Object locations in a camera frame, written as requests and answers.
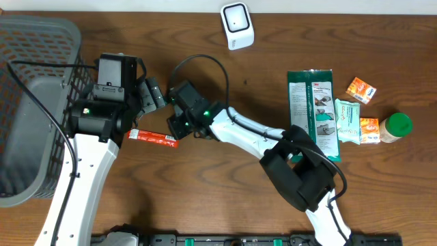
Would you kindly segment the red snack stick packet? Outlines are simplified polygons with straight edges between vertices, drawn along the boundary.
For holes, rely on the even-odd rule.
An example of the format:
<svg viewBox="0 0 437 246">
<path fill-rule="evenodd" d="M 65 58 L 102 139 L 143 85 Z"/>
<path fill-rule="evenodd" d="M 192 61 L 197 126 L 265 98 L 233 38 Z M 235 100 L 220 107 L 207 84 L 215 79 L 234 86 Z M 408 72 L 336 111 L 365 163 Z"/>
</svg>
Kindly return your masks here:
<svg viewBox="0 0 437 246">
<path fill-rule="evenodd" d="M 128 138 L 154 143 L 162 146 L 168 146 L 171 148 L 177 148 L 179 146 L 179 141 L 170 135 L 154 133 L 154 132 L 144 131 L 139 129 L 130 130 L 128 132 Z"/>
</svg>

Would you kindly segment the green white gloves package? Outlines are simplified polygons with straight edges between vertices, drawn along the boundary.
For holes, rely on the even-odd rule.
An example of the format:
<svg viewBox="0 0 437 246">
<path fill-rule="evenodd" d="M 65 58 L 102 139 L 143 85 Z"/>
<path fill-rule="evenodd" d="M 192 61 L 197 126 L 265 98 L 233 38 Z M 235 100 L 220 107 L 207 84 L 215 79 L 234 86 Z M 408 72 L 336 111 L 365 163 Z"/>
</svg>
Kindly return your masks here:
<svg viewBox="0 0 437 246">
<path fill-rule="evenodd" d="M 304 129 L 331 161 L 340 162 L 332 70 L 287 73 L 290 122 Z"/>
</svg>

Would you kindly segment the white mint wipes pack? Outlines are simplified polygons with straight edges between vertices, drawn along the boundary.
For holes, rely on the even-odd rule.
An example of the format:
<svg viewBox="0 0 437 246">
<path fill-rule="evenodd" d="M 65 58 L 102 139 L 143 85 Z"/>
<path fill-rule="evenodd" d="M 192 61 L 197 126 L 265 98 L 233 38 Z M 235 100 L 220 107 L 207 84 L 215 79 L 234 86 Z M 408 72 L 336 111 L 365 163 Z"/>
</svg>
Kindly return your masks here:
<svg viewBox="0 0 437 246">
<path fill-rule="evenodd" d="M 352 142 L 357 145 L 360 141 L 360 105 L 357 102 L 335 100 L 337 134 L 340 141 Z"/>
</svg>

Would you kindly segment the orange small box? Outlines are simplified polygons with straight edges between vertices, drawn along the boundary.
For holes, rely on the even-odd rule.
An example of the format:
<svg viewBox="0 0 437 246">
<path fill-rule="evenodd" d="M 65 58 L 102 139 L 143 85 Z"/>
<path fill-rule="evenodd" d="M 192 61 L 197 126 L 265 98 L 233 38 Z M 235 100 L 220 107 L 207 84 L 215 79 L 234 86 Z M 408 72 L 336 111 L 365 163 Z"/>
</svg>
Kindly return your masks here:
<svg viewBox="0 0 437 246">
<path fill-rule="evenodd" d="M 355 77 L 348 86 L 346 93 L 361 103 L 368 104 L 376 93 L 376 88 Z"/>
<path fill-rule="evenodd" d="M 377 118 L 361 118 L 360 127 L 360 144 L 380 143 L 380 127 Z"/>
</svg>

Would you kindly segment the green lid jar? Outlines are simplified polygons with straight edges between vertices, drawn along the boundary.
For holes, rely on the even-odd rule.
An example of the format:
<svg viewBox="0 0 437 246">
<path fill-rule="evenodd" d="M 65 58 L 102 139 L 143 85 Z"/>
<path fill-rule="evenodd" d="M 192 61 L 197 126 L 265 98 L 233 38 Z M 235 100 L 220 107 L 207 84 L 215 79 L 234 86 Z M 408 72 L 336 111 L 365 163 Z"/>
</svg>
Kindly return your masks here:
<svg viewBox="0 0 437 246">
<path fill-rule="evenodd" d="M 380 123 L 380 140 L 393 143 L 412 132 L 412 120 L 405 113 L 394 113 Z"/>
</svg>

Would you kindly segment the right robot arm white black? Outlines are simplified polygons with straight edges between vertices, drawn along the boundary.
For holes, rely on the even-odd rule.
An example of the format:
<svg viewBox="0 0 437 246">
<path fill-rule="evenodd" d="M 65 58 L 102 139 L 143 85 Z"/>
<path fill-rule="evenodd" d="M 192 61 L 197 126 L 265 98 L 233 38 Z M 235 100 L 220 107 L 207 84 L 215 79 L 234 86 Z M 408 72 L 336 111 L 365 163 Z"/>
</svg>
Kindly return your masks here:
<svg viewBox="0 0 437 246">
<path fill-rule="evenodd" d="M 294 208 L 307 214 L 320 245 L 351 245 L 352 232 L 341 217 L 335 176 L 346 177 L 306 132 L 292 126 L 270 128 L 239 114 L 220 102 L 192 107 L 176 106 L 167 123 L 171 134 L 182 139 L 214 139 L 235 145 L 259 160 L 278 193 Z"/>
</svg>

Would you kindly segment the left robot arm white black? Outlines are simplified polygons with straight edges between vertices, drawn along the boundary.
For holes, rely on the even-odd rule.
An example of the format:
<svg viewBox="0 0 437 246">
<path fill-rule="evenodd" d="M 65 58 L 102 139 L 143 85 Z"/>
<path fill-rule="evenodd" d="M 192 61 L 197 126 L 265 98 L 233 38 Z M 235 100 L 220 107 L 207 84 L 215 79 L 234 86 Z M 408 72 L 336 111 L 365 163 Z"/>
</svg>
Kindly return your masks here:
<svg viewBox="0 0 437 246">
<path fill-rule="evenodd" d="M 95 84 L 68 110 L 64 161 L 36 245 L 90 245 L 102 188 L 124 135 L 141 116 L 165 106 L 154 77 Z"/>
</svg>

